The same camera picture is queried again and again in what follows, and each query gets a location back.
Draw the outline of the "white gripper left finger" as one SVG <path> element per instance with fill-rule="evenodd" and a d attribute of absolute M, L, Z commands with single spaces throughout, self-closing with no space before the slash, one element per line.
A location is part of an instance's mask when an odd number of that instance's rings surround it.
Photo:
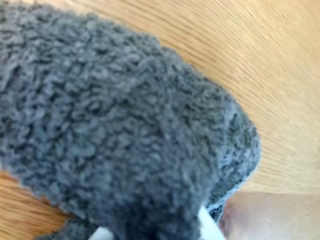
<path fill-rule="evenodd" d="M 107 228 L 98 227 L 90 236 L 90 240 L 114 240 L 114 235 Z"/>

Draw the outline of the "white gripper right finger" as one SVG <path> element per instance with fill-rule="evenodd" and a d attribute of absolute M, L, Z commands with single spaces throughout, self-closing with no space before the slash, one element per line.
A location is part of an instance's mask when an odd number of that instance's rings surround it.
<path fill-rule="evenodd" d="M 200 222 L 200 240 L 225 240 L 222 231 L 204 206 L 200 208 L 198 218 Z"/>

